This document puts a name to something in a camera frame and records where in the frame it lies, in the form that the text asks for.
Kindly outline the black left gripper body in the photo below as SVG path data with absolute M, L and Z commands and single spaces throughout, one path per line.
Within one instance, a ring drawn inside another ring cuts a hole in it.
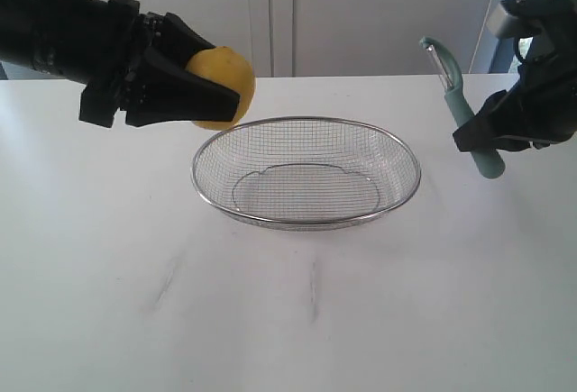
M 142 127 L 167 121 L 166 66 L 160 51 L 166 19 L 135 0 L 81 0 L 83 46 L 78 75 L 86 87 L 78 119 L 110 128 L 118 112 Z

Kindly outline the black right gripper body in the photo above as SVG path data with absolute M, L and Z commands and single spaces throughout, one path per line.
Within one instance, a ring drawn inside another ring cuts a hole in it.
M 576 45 L 557 43 L 531 59 L 522 56 L 517 44 L 514 51 L 519 80 L 512 89 L 541 94 L 532 113 L 541 149 L 570 140 L 576 133 Z

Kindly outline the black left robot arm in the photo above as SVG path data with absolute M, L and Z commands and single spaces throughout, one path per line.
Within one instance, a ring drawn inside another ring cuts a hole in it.
M 135 0 L 1 0 L 1 59 L 84 85 L 78 118 L 105 128 L 232 121 L 239 94 L 186 70 L 213 47 Z

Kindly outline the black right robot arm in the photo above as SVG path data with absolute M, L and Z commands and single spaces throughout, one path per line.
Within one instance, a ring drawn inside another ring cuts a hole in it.
M 520 65 L 508 91 L 489 96 L 454 133 L 461 152 L 541 149 L 576 133 L 576 8 L 571 0 L 502 0 L 487 28 L 511 39 Z

